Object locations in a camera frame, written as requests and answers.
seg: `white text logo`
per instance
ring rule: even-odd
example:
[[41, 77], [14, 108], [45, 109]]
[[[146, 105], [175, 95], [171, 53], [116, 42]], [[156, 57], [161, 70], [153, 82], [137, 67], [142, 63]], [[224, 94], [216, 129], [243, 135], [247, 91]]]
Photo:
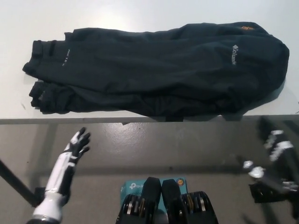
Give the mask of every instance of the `white text logo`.
[[131, 186], [130, 186], [130, 189], [133, 190], [133, 188], [143, 188], [143, 184], [137, 185], [135, 183], [132, 183]]
[[235, 57], [238, 55], [237, 51], [239, 50], [239, 47], [237, 45], [233, 46], [233, 54], [232, 54], [232, 64], [236, 65], [237, 62], [235, 61]]
[[71, 49], [68, 49], [68, 51], [67, 51], [67, 53], [66, 53], [66, 57], [65, 57], [64, 63], [62, 64], [62, 66], [64, 66], [65, 63], [67, 62], [67, 59], [69, 59], [70, 51], [71, 51]]

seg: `columbia logo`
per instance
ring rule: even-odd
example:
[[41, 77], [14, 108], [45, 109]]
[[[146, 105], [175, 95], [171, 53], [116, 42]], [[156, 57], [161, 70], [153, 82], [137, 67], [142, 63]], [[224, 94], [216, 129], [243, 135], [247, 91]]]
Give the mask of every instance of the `columbia logo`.
[[238, 51], [238, 50], [239, 50], [239, 47], [238, 47], [237, 45], [234, 45], [234, 46], [233, 46], [233, 53], [232, 53], [232, 64], [233, 64], [233, 65], [236, 65], [236, 64], [237, 64], [235, 58], [236, 58], [236, 56], [238, 55], [238, 54], [237, 54], [237, 51]]

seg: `orange logo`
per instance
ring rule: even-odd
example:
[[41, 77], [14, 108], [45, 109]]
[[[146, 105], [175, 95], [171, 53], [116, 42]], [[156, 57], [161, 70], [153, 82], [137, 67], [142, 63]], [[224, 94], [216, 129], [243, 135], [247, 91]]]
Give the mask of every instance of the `orange logo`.
[[178, 186], [183, 186], [183, 185], [185, 184], [184, 179], [182, 179], [182, 178], [178, 178], [178, 179], [177, 179], [177, 184], [178, 184]]
[[254, 29], [253, 27], [241, 27], [242, 29]]

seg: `robotic hand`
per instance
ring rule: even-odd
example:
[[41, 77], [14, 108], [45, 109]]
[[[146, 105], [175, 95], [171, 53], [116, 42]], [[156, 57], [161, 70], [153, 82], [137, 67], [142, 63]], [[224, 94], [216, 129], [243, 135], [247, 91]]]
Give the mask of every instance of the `robotic hand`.
[[258, 130], [272, 163], [272, 170], [266, 170], [251, 160], [238, 157], [243, 169], [256, 181], [249, 185], [251, 194], [255, 203], [288, 200], [292, 205], [292, 216], [298, 220], [299, 160], [295, 148], [284, 131], [266, 118], [260, 119]]
[[60, 154], [45, 189], [45, 198], [36, 207], [27, 224], [59, 224], [62, 221], [62, 207], [68, 202], [71, 182], [76, 165], [89, 150], [90, 133], [83, 135], [85, 128], [78, 131]]

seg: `black pole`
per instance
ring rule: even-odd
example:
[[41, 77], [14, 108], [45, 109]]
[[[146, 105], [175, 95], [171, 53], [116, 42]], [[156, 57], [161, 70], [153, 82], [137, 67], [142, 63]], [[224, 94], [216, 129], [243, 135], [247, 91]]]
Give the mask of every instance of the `black pole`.
[[23, 184], [23, 182], [13, 174], [13, 172], [0, 160], [0, 176], [15, 189], [32, 207], [39, 204], [34, 193]]

